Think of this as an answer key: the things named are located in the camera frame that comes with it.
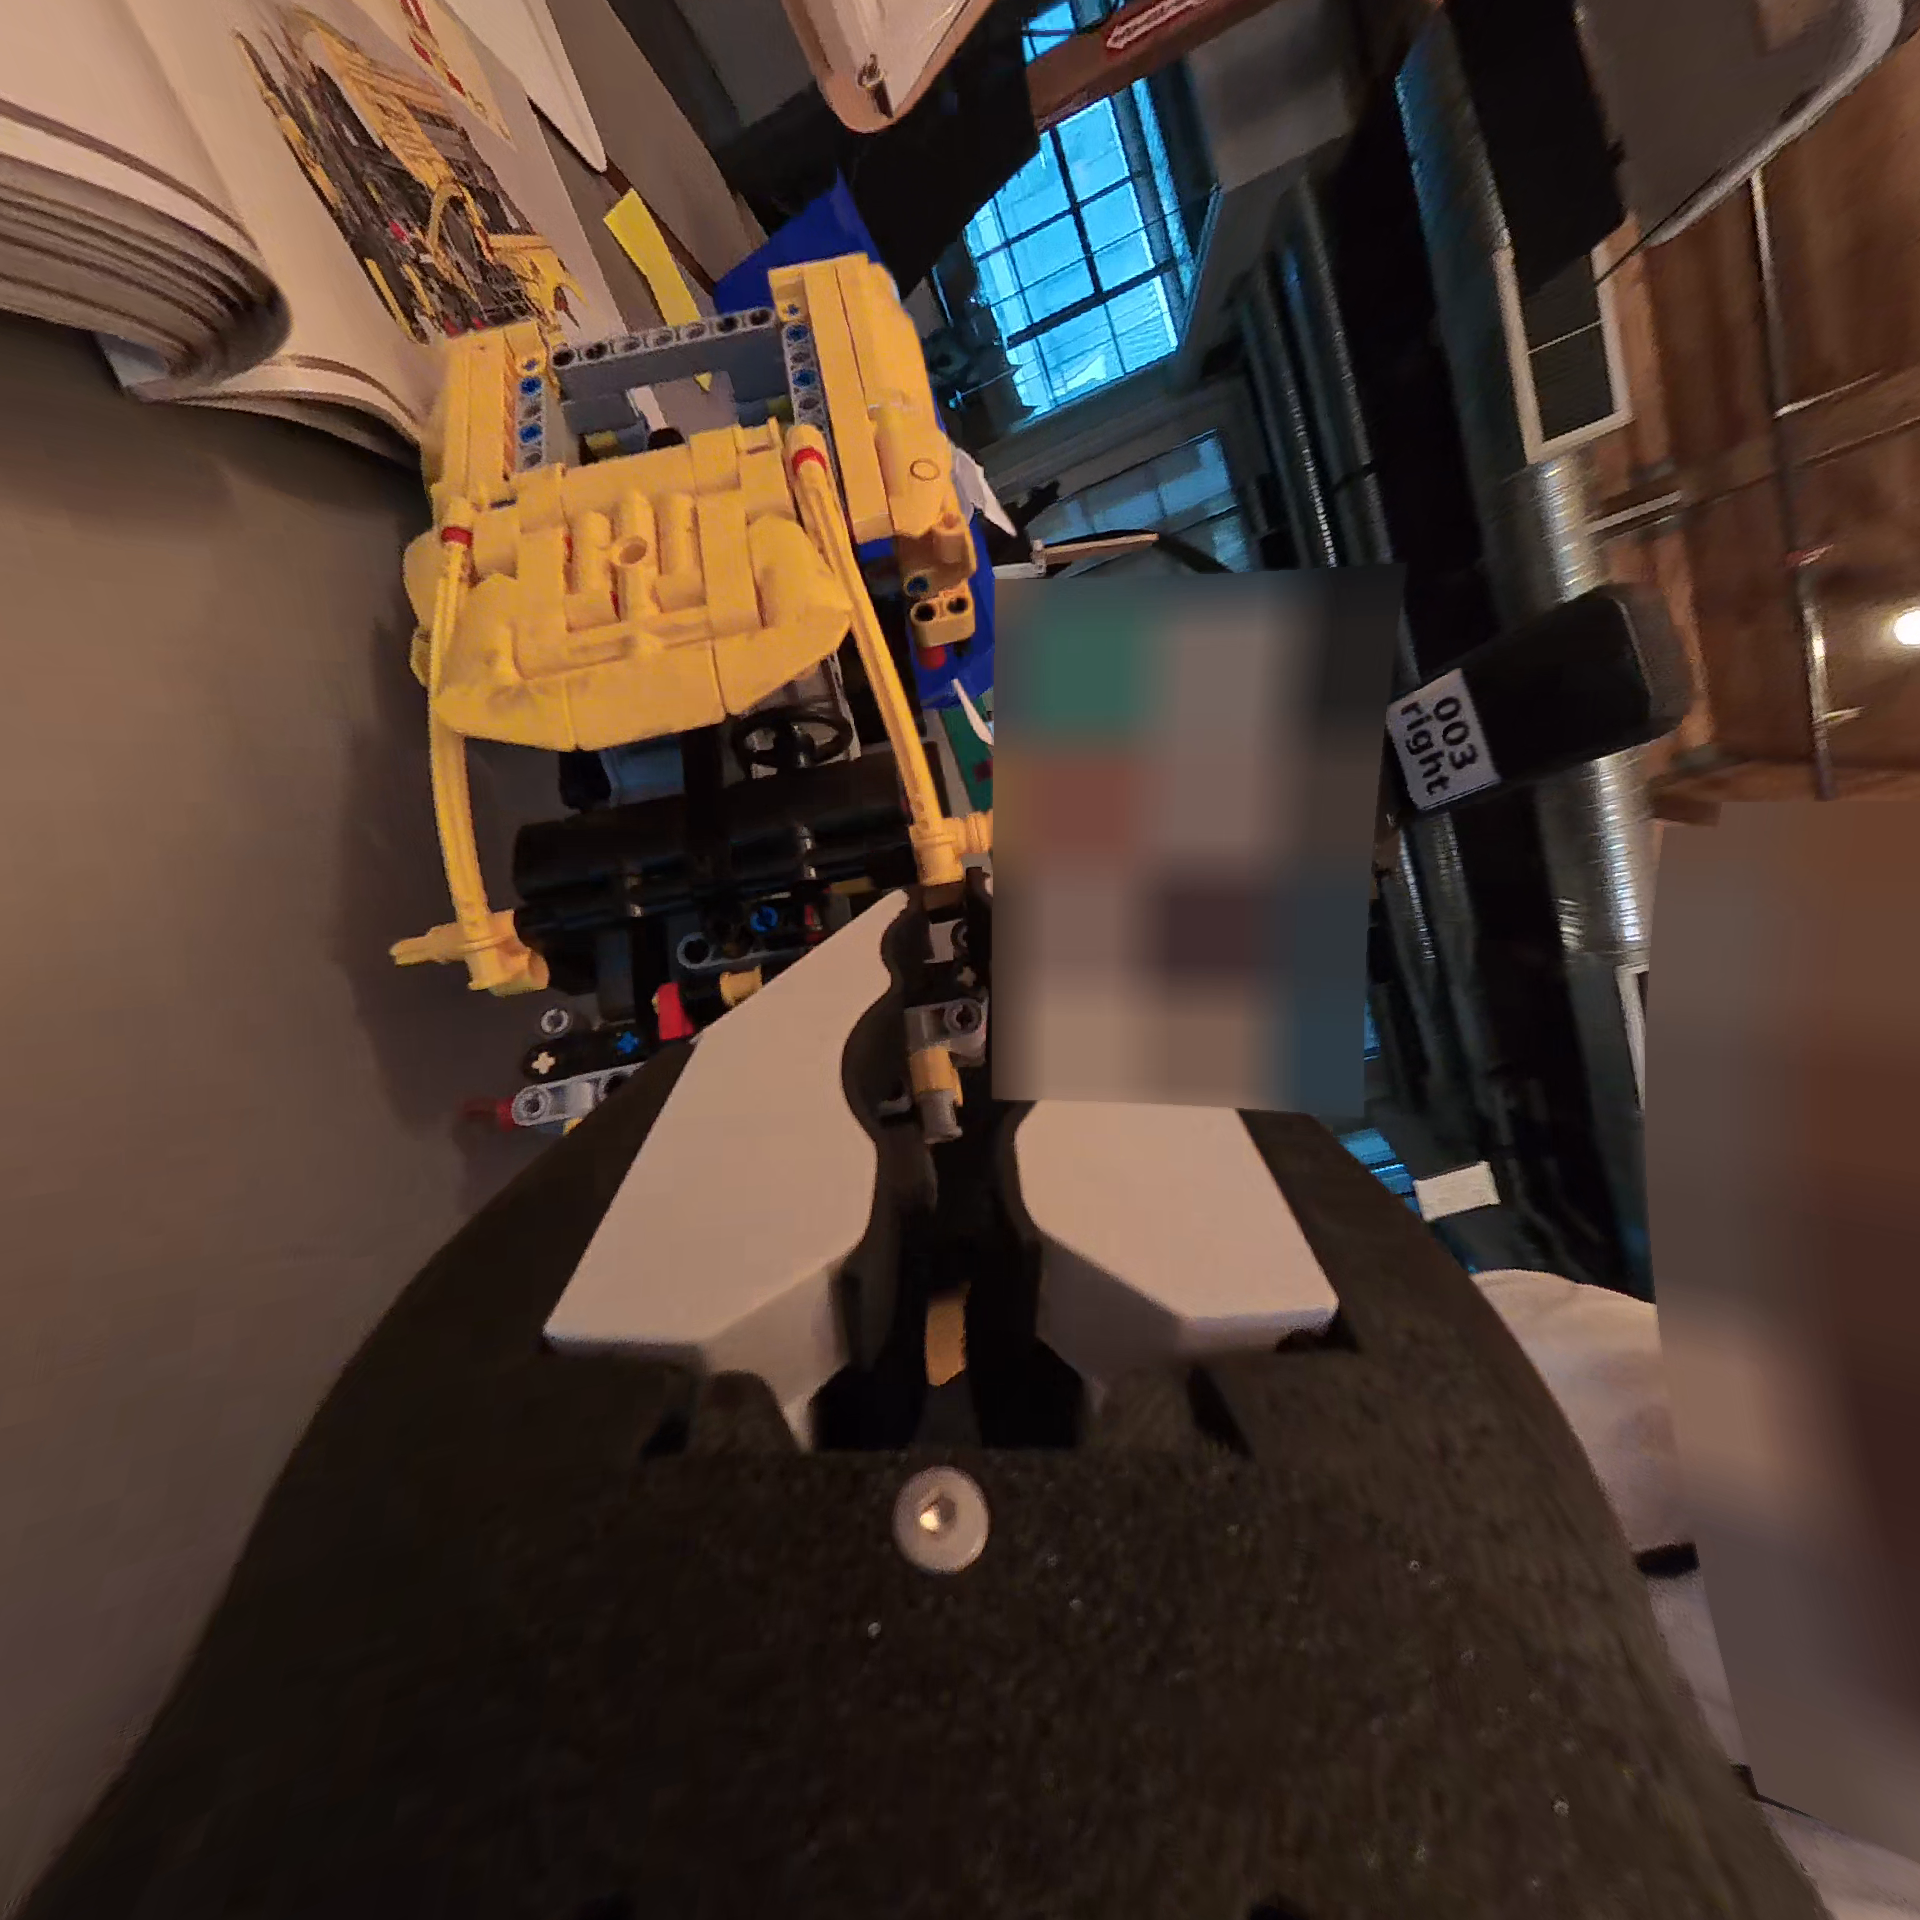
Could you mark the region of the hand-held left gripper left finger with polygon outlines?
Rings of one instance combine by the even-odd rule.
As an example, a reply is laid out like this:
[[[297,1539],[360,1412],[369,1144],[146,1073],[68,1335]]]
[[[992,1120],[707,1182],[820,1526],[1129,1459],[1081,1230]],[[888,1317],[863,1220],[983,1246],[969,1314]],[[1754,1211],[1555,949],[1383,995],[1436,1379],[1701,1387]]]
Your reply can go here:
[[[883,894],[692,1045],[544,1322],[552,1350],[756,1379],[811,1447],[811,1406],[852,1362],[840,1284],[880,1165],[846,1055],[891,987],[905,907]]]

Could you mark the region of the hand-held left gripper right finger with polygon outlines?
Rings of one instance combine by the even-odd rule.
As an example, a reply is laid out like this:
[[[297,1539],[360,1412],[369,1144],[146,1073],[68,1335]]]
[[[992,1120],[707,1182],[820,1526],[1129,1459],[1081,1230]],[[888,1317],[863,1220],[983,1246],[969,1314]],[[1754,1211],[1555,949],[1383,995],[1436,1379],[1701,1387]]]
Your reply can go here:
[[[1137,1447],[1207,1368],[1316,1348],[1337,1296],[1228,1109],[995,1105],[968,1143],[968,1417],[985,1448]]]

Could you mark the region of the yellow brick toy car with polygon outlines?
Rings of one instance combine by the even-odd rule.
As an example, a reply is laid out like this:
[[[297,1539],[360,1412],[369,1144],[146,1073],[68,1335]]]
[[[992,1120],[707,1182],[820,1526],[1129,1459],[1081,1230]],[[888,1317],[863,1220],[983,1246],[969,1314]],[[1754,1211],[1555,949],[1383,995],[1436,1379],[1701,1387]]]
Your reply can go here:
[[[568,1000],[507,1112],[555,1135],[659,1057],[668,1099],[724,1015],[905,894],[842,1067],[878,1157],[842,1379],[888,1355],[904,1220],[987,1057],[992,815],[938,773],[900,574],[855,555],[781,335],[764,305],[447,345],[403,556],[447,920],[392,957]]]

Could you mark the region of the white vent grille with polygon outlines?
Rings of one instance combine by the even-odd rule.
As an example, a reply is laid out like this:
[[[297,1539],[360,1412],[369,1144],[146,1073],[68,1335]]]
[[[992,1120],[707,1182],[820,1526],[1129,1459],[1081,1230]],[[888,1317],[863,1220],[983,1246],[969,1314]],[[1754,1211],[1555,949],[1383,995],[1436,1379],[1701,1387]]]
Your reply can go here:
[[[1530,468],[1617,432],[1633,419],[1611,288],[1579,256],[1525,294],[1511,245],[1493,255],[1499,331]]]

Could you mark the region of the black ceiling pipes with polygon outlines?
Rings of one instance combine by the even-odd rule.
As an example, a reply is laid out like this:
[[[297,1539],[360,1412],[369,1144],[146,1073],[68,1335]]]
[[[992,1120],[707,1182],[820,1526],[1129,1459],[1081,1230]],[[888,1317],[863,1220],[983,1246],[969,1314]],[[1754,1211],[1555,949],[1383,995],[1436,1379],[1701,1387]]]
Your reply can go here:
[[[1241,282],[1239,341],[1296,560],[1391,562],[1329,234],[1307,177],[1281,190],[1266,245]]]

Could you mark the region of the crumpled white paper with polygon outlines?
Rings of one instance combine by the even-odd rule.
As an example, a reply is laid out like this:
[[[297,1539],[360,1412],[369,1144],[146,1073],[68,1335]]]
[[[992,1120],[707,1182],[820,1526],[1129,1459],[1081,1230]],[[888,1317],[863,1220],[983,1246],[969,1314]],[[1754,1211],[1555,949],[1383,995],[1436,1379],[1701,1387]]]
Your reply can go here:
[[[995,669],[995,567],[990,553],[990,532],[1011,530],[980,462],[959,446],[951,446],[951,476],[957,505],[964,510],[972,538],[972,639],[964,642],[964,663],[951,671],[951,697],[973,736],[987,748],[994,744],[990,717]]]

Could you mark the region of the paned window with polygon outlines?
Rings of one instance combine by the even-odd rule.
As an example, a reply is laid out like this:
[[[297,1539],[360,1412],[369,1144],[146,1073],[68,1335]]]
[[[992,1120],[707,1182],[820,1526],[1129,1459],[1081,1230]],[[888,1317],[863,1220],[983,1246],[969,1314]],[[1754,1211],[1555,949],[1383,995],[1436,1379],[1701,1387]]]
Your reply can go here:
[[[1036,421],[1181,348],[1215,183],[1189,113],[1154,82],[1078,111],[972,218],[966,252],[1005,370]]]

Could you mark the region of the blue plastic bin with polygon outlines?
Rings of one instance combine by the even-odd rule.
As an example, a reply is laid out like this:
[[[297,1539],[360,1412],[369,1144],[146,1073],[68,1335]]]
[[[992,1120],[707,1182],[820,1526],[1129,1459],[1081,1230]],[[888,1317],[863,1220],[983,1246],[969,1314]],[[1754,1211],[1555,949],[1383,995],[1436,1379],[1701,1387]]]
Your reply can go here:
[[[853,551],[885,548],[905,607],[920,701],[957,708],[951,671],[973,634],[972,538],[951,476],[951,445],[934,401],[921,341],[880,264],[843,181],[779,227],[712,291],[720,317],[771,309],[781,343],[817,364]]]

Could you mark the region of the instruction sheet on stand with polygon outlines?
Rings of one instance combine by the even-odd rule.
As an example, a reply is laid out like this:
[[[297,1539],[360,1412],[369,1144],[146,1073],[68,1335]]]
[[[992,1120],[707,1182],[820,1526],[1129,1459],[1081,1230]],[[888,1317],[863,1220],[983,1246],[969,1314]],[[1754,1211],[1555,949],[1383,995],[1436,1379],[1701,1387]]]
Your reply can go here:
[[[611,162],[672,114],[714,159],[777,137],[889,133],[950,78],[992,5],[452,3],[582,152]]]

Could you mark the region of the yellow paper note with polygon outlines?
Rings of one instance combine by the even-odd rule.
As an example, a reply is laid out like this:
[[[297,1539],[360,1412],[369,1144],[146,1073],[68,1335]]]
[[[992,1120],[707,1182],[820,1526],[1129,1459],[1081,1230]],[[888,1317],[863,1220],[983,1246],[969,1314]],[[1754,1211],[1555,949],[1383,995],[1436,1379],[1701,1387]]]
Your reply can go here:
[[[646,282],[664,314],[669,307],[692,307],[692,281],[673,245],[640,193],[627,189],[601,217],[601,225],[627,264]]]

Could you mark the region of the open instruction booklet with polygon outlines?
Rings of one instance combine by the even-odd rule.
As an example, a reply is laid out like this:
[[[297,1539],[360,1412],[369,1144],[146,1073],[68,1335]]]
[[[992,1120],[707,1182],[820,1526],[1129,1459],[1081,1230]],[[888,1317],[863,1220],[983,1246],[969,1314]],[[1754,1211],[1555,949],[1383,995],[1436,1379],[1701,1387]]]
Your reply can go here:
[[[400,460],[455,339],[620,328],[542,118],[606,157],[545,5],[7,3],[3,317]]]

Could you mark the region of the silver ventilation duct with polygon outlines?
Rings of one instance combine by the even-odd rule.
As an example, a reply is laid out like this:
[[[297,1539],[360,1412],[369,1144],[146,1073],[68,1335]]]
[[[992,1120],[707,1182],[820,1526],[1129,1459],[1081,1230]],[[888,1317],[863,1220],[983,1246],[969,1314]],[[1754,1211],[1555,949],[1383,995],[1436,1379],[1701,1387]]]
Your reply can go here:
[[[1605,580],[1578,455],[1504,478],[1481,510],[1481,532],[1502,622],[1568,605]],[[1644,748],[1544,780],[1534,812],[1561,949],[1611,968],[1645,962],[1657,834]]]

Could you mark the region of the wooden post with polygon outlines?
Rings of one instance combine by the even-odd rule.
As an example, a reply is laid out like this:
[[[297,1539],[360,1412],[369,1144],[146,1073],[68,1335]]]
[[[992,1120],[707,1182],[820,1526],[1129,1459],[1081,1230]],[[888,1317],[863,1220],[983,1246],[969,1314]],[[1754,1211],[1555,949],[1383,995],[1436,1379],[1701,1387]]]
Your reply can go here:
[[[1092,105],[1184,61],[1207,3],[1132,3],[1068,35],[1025,65],[1032,125],[1048,133]]]

